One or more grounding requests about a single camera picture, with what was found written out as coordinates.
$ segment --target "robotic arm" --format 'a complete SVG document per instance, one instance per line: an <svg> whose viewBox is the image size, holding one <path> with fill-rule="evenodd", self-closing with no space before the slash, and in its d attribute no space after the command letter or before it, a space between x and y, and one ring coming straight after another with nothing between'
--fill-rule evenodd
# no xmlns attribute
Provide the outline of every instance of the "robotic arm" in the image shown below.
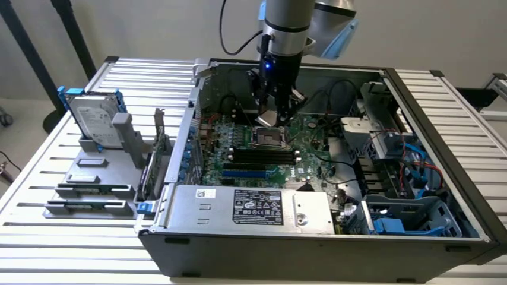
<svg viewBox="0 0 507 285"><path fill-rule="evenodd" d="M257 120L265 126L286 125L305 105L307 98L295 89L303 56L337 59L346 49L358 25L353 2L267 0L261 65L249 72L251 94L259 104ZM270 96L277 111L267 107Z"/></svg>

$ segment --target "white wall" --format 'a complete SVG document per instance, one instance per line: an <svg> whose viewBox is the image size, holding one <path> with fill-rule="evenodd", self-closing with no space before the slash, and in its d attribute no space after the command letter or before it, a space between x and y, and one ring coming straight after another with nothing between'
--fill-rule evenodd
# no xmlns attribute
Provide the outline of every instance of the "white wall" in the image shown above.
<svg viewBox="0 0 507 285"><path fill-rule="evenodd" d="M57 85L87 82L50 0L12 0ZM107 55L227 57L218 39L222 0L73 0L99 67ZM237 49L258 28L261 0L230 0L226 44ZM457 86L479 87L507 72L505 0L357 0L361 27L337 64L441 69ZM255 59L251 45L238 56ZM329 61L307 57L307 62ZM46 96L0 20L0 97Z"/></svg>

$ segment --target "motherboard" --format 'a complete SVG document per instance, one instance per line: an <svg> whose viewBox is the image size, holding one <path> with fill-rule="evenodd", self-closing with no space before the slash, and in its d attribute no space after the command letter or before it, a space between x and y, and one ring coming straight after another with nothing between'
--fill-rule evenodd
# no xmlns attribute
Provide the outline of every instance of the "motherboard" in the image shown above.
<svg viewBox="0 0 507 285"><path fill-rule="evenodd" d="M318 122L299 115L289 126L265 128L239 124L226 115L205 120L202 183L334 193L334 185L323 182L329 170L333 176L333 163L315 157L329 157L327 134Z"/></svg>

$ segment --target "metal rack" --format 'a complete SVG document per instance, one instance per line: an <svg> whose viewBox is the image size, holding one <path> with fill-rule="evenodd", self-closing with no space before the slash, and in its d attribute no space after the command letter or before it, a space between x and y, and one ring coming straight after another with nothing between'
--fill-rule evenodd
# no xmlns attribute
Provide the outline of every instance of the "metal rack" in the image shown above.
<svg viewBox="0 0 507 285"><path fill-rule="evenodd" d="M194 87L191 61L121 58L106 63L89 90L121 88L134 128L154 137L153 115L166 109L166 130L177 138L181 104ZM447 80L427 71L398 73L430 120L462 162L471 179L507 224L507 156L503 140ZM109 283L167 284L178 278L161 274L134 232L134 220L49 219L45 203L79 153L79 128L67 113L12 187L0 199L0 284ZM234 280L185 280L193 283L242 283ZM462 265L429 284L505 284L507 256L485 266Z"/></svg>

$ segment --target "warning label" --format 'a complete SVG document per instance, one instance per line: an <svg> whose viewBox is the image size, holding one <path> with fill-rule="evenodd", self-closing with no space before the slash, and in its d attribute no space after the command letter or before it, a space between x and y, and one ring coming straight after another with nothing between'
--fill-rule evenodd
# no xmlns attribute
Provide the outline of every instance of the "warning label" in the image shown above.
<svg viewBox="0 0 507 285"><path fill-rule="evenodd" d="M233 221L237 224L283 226L282 192L235 190Z"/></svg>

